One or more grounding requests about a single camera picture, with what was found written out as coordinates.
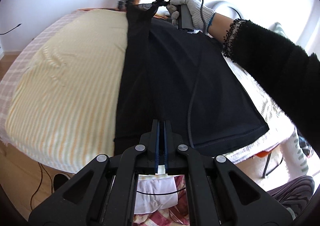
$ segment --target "wooden floor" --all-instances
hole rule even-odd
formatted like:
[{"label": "wooden floor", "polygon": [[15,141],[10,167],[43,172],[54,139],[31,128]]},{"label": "wooden floor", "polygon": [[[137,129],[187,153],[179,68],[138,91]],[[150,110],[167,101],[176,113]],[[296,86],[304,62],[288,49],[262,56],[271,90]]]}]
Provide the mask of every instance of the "wooden floor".
[{"label": "wooden floor", "polygon": [[3,79],[3,76],[6,74],[8,69],[14,60],[18,57],[17,55],[4,55],[0,60],[0,80]]},{"label": "wooden floor", "polygon": [[[18,55],[5,55],[0,60],[0,80]],[[51,194],[51,180],[56,169],[44,166],[50,177],[43,170],[43,181],[39,191],[32,199],[32,208],[39,205]],[[5,146],[0,141],[0,184],[12,204],[27,220],[31,212],[30,199],[39,186],[41,171],[38,162],[27,157],[12,145]]]}]

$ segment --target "black shoe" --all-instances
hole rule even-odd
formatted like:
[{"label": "black shoe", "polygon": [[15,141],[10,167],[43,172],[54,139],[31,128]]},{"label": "black shoe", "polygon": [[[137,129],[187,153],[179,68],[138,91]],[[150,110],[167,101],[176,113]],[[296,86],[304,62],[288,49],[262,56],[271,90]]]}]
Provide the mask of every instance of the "black shoe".
[{"label": "black shoe", "polygon": [[57,173],[53,178],[53,189],[58,190],[65,182],[67,182],[70,177],[64,173]]},{"label": "black shoe", "polygon": [[314,153],[313,148],[310,146],[309,142],[306,141],[302,136],[299,136],[299,145],[307,158],[310,158],[313,156],[313,153]]}]

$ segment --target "cable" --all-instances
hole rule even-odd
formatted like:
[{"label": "cable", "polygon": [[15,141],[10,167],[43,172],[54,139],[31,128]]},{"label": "cable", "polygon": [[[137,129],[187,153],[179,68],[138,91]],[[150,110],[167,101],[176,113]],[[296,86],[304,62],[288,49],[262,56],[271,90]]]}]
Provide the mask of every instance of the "cable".
[{"label": "cable", "polygon": [[178,193],[178,192],[181,192],[182,190],[185,190],[185,187],[178,190],[178,191],[175,191],[175,192],[172,192],[172,193],[166,193],[166,194],[148,194],[148,193],[143,193],[143,192],[140,192],[140,191],[137,191],[137,193],[141,193],[141,194],[145,194],[145,195],[169,195],[169,194],[174,194],[174,193]]},{"label": "cable", "polygon": [[268,158],[267,158],[267,161],[266,161],[266,165],[265,165],[265,167],[264,167],[263,174],[262,174],[262,178],[263,178],[263,179],[266,178],[267,168],[268,168],[268,164],[269,164],[269,162],[270,162],[271,154],[272,154],[272,152],[270,152],[270,154],[268,154]]},{"label": "cable", "polygon": [[234,10],[239,15],[240,19],[242,19],[241,15],[239,14],[239,12],[236,9],[234,9],[233,7],[230,7],[230,6],[228,6],[228,7],[231,8],[232,10]]},{"label": "cable", "polygon": [[[201,2],[200,15],[201,15],[201,20],[203,22],[203,31],[205,32],[206,24],[205,24],[204,17],[203,17],[203,12],[202,12],[203,3],[204,3],[204,0],[202,0],[202,2]],[[193,144],[192,133],[191,133],[191,110],[192,110],[192,105],[193,105],[193,101],[194,101],[195,96],[196,96],[196,90],[197,90],[197,86],[198,86],[198,82],[199,82],[201,59],[202,59],[202,50],[199,53],[198,72],[197,72],[195,83],[193,85],[192,95],[191,95],[191,98],[190,98],[189,108],[188,108],[188,115],[187,115],[188,139],[189,139],[189,144],[190,144],[190,146],[192,148],[194,148],[195,146]]]},{"label": "cable", "polygon": [[47,170],[43,167],[43,164],[41,164],[43,170],[45,170],[45,172],[47,173],[47,175],[49,176],[50,178],[50,181],[51,181],[51,194],[53,194],[53,183],[52,183],[52,178],[51,176],[49,175],[49,173],[47,172]]},{"label": "cable", "polygon": [[202,20],[202,22],[203,22],[203,31],[205,32],[205,30],[206,30],[206,24],[205,24],[205,22],[204,22],[204,17],[203,17],[203,12],[202,12],[202,8],[203,8],[203,2],[204,2],[204,0],[201,0],[202,2],[201,2],[201,7],[200,7],[200,15],[201,15],[201,20]]},{"label": "cable", "polygon": [[39,164],[40,171],[41,171],[41,180],[40,180],[40,183],[39,183],[38,188],[36,189],[35,193],[31,196],[31,199],[30,199],[30,208],[31,208],[32,211],[33,211],[33,208],[32,208],[32,199],[33,199],[33,197],[36,195],[36,193],[39,191],[40,186],[41,186],[41,184],[42,184],[42,179],[43,179],[43,173],[42,173],[41,165],[40,165],[39,162],[38,162],[38,164]]},{"label": "cable", "polygon": [[6,33],[0,33],[0,35],[5,35],[11,31],[13,31],[15,28],[12,28],[11,30],[7,31]]}]

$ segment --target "white glove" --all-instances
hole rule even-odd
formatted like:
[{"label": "white glove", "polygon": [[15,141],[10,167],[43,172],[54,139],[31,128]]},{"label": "white glove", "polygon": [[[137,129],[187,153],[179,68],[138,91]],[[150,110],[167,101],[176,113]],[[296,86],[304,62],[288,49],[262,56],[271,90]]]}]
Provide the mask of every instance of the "white glove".
[{"label": "white glove", "polygon": [[170,0],[170,4],[167,5],[167,10],[169,11],[172,19],[172,24],[178,24],[179,12],[175,5],[186,4],[192,16],[193,26],[197,30],[202,30],[207,33],[208,25],[211,25],[212,18],[215,14],[215,10],[212,10],[206,6],[202,8],[202,14],[205,21],[205,29],[203,30],[204,24],[201,19],[200,8],[201,2],[199,0]]}]

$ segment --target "lace cuff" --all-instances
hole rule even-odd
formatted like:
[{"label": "lace cuff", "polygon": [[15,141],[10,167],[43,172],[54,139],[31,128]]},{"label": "lace cuff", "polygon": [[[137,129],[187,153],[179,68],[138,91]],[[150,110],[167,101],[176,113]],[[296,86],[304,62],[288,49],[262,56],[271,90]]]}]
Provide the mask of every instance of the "lace cuff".
[{"label": "lace cuff", "polygon": [[222,53],[225,57],[232,59],[233,57],[233,41],[235,40],[237,33],[242,25],[249,20],[236,19],[230,24],[230,30],[227,31],[227,35],[224,36]]}]

